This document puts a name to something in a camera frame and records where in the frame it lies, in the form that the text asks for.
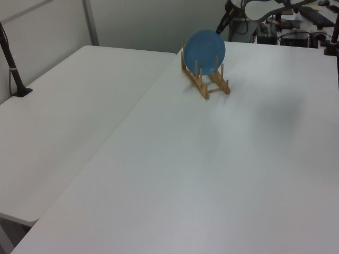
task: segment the white table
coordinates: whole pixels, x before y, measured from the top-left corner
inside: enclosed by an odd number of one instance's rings
[[[0,217],[33,225],[175,54],[86,46],[0,106]]]
[[[177,55],[13,254],[337,253],[336,58],[226,51],[229,96]]]

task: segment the wall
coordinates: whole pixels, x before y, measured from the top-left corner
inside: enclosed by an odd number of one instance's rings
[[[90,0],[100,46],[178,53],[182,37],[215,30],[226,0]],[[222,33],[227,40],[228,29]]]
[[[24,85],[91,44],[81,0],[54,0],[3,27]],[[9,97],[8,64],[0,51],[0,104]]]

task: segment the black cable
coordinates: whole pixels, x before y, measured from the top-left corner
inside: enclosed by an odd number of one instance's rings
[[[13,96],[12,89],[11,89],[11,70],[10,70],[10,82],[9,82],[9,84],[10,84],[10,94],[11,94],[11,96]]]
[[[285,36],[289,36],[289,35],[292,35],[292,34],[298,34],[298,33],[307,33],[307,34],[311,34],[311,33],[309,33],[309,32],[302,32],[302,31],[299,31],[299,32],[290,32],[290,33],[286,33],[286,34],[283,34],[283,35],[281,35],[281,36],[279,36],[279,37],[277,37],[277,39],[279,40],[280,38],[283,38],[283,37],[285,37]]]
[[[248,21],[247,21],[247,18],[246,18],[246,15],[245,15],[245,11],[244,11],[244,8],[243,8],[243,1],[244,1],[244,0],[242,0],[242,1],[240,2],[240,9],[242,10],[242,13],[243,13],[243,16],[244,16],[244,19],[245,19],[246,31],[243,32],[243,33],[239,33],[239,32],[237,32],[237,31],[232,27],[231,22],[229,22],[229,24],[228,24],[229,27],[230,27],[236,34],[240,34],[240,35],[244,35],[244,34],[246,34],[246,33],[248,32]]]

